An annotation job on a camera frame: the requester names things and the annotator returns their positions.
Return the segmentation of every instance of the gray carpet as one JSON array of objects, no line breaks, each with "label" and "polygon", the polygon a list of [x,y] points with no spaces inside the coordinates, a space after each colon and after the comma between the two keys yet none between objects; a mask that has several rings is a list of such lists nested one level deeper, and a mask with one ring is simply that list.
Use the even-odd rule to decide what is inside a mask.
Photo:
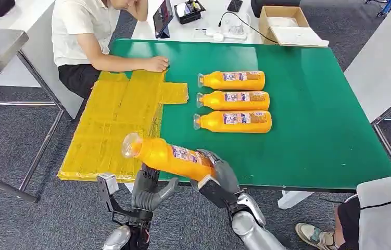
[{"label": "gray carpet", "polygon": [[[363,0],[303,0],[310,25],[330,41],[339,64],[345,69],[368,40],[382,18],[379,4]],[[115,37],[130,37],[135,26],[123,13]],[[8,101],[43,99],[39,89],[0,87],[0,99]],[[19,186],[43,136],[56,115],[54,108],[0,107],[0,179]],[[93,182],[60,181],[56,177],[77,122],[63,118],[28,191],[41,195],[28,204],[0,191],[0,249],[99,249],[116,227],[110,222]],[[391,122],[382,124],[391,142]],[[119,202],[128,207],[130,193],[122,187]],[[281,192],[248,190],[266,216],[268,229],[291,249],[314,249],[301,242],[294,225],[308,222],[324,230],[333,229],[333,204],[348,194],[315,193],[297,206],[280,210]],[[190,187],[177,191],[155,212],[149,249],[244,249],[228,226],[225,212],[216,209]]]}]

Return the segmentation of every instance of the tablet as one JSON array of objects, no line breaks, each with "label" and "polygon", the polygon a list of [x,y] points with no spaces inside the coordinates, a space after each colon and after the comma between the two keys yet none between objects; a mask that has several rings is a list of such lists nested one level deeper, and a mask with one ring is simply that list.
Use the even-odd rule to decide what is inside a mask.
[{"label": "tablet", "polygon": [[158,10],[153,15],[156,38],[169,37],[169,32],[165,31],[165,29],[167,29],[168,24],[173,17],[174,15],[172,14],[172,6],[170,0],[164,0]]}]

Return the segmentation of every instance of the white shirt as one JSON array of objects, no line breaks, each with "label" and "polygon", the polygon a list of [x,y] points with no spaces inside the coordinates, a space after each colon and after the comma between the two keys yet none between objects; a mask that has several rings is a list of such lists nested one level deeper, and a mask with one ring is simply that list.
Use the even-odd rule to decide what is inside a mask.
[{"label": "white shirt", "polygon": [[119,10],[107,8],[102,0],[56,0],[52,18],[54,63],[57,66],[90,63],[76,34],[94,34],[102,53],[108,54],[119,15]]}]

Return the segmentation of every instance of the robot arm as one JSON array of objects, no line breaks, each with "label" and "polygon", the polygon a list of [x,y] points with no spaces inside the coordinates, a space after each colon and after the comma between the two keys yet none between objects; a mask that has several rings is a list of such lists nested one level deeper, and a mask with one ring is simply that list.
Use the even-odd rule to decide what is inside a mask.
[{"label": "robot arm", "polygon": [[248,250],[286,250],[276,237],[264,228],[266,219],[258,204],[239,189],[237,178],[227,162],[216,154],[198,150],[214,165],[216,178],[206,176],[202,181],[192,182],[208,200],[219,208],[228,210],[232,230]]},{"label": "robot arm", "polygon": [[[174,191],[178,178],[173,178],[162,190],[156,191],[159,171],[145,164],[138,171],[132,191],[132,209],[124,210],[112,196],[118,186],[114,175],[101,174],[97,177],[99,191],[112,213],[112,220],[119,225],[107,238],[102,250],[146,250],[149,247],[149,228],[153,211]],[[114,215],[129,216],[122,224],[114,220]]]}]

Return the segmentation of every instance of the orange juice bottle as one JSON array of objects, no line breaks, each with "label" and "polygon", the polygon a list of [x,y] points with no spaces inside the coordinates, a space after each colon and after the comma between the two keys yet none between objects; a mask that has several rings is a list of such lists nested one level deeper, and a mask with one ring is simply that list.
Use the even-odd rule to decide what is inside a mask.
[{"label": "orange juice bottle", "polygon": [[268,110],[269,94],[264,91],[223,92],[197,94],[197,107],[215,110]]},{"label": "orange juice bottle", "polygon": [[223,133],[267,133],[272,116],[267,111],[214,111],[205,116],[194,115],[194,129]]},{"label": "orange juice bottle", "polygon": [[266,77],[263,71],[236,71],[198,74],[198,86],[215,90],[262,90]]},{"label": "orange juice bottle", "polygon": [[123,140],[122,154],[135,157],[151,168],[201,181],[206,175],[215,177],[211,161],[196,151],[166,143],[161,138],[141,138],[128,134]]}]

